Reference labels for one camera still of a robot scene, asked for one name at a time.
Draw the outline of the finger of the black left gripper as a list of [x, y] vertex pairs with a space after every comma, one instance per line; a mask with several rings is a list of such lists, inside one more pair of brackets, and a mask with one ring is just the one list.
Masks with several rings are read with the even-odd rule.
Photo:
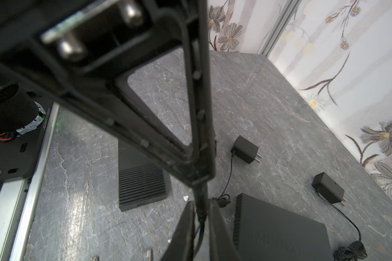
[[206, 1], [54, 1], [66, 107], [190, 187], [215, 176]]

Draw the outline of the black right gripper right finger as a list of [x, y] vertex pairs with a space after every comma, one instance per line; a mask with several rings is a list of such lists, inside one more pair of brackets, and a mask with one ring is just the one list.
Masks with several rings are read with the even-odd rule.
[[240, 261], [217, 201], [209, 200], [209, 248], [211, 261]]

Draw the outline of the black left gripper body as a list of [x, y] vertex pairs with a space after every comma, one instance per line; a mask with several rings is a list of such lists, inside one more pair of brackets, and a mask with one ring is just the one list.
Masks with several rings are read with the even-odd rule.
[[103, 36], [126, 28], [126, 39], [146, 31], [152, 13], [169, 1], [0, 1], [0, 59], [13, 61], [30, 38], [57, 48], [66, 35], [87, 46], [66, 61], [86, 66], [109, 52]]

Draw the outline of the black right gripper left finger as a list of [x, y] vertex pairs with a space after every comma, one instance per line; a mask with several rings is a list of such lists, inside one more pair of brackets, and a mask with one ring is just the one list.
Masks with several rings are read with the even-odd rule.
[[188, 201], [180, 217], [172, 241], [163, 254], [162, 261], [192, 261], [194, 252], [195, 205]]

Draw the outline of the slim ribbed black switch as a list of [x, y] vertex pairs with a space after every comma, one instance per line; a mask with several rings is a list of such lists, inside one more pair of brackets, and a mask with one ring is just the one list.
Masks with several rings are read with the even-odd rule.
[[118, 141], [119, 209], [126, 212], [167, 198], [166, 176], [150, 158]]

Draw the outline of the black power adapter with cable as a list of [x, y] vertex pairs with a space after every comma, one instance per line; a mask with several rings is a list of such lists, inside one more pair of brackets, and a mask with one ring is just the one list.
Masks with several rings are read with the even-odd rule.
[[214, 197], [213, 200], [217, 201], [218, 206], [220, 208], [226, 207], [230, 203], [230, 195], [226, 194], [226, 189], [229, 185], [230, 179], [233, 173], [233, 159], [235, 156], [239, 157], [247, 164], [251, 164], [253, 161], [258, 161], [257, 157], [262, 158], [258, 154], [259, 147], [249, 141], [248, 139], [244, 138], [243, 136], [238, 136], [235, 140], [230, 152], [231, 152], [231, 160], [230, 160], [230, 174], [228, 181], [224, 187], [223, 192], [219, 197]]

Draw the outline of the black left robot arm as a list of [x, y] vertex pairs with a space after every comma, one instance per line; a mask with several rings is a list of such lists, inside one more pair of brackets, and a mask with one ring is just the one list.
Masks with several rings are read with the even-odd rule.
[[[206, 1], [0, 1], [0, 132], [48, 97], [189, 187], [215, 176]], [[181, 48], [192, 139], [183, 144], [122, 77]]]

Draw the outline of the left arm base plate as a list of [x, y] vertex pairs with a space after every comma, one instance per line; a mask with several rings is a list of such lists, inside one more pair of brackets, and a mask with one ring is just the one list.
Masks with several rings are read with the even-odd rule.
[[0, 183], [31, 178], [36, 171], [53, 102], [34, 99], [45, 110], [43, 122], [35, 130], [10, 142], [0, 141]]

